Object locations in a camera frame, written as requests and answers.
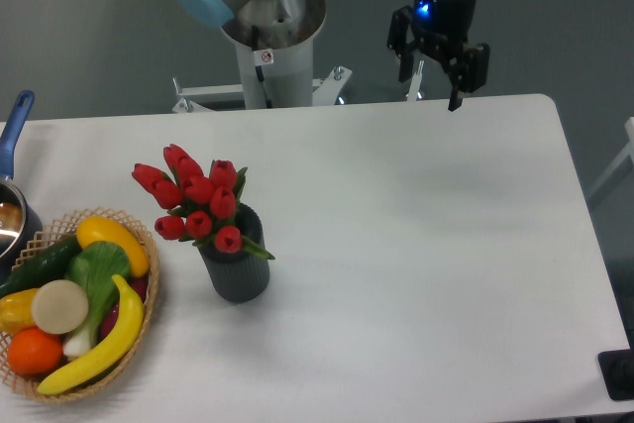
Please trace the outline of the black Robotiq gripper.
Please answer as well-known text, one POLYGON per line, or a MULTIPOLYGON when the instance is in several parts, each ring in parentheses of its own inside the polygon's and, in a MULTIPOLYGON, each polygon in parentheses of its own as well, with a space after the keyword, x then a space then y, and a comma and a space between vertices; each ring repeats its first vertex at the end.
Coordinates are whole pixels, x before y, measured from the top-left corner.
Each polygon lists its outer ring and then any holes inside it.
POLYGON ((487 43, 469 45, 476 0, 415 0, 392 13, 386 45, 399 60, 398 80, 413 75, 414 52, 441 64, 450 78, 448 109, 456 111, 463 99, 486 84, 490 59, 487 43), (413 40, 408 41, 412 32, 413 40))

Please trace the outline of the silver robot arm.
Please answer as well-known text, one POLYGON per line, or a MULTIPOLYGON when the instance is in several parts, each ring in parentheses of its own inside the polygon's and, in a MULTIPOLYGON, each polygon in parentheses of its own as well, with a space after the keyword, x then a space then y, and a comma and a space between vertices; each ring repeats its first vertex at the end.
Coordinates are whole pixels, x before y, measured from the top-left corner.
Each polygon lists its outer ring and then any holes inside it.
MULTIPOLYGON (((193 19, 219 29, 235 47, 243 98, 249 109, 334 105, 352 73, 337 66, 313 77, 313 41, 326 19, 325 0, 176 0, 193 19)), ((413 0, 395 10, 386 45, 408 82, 407 98, 419 98, 424 63, 436 61, 451 83, 449 108, 487 81, 490 47, 470 45, 476 0, 413 0)))

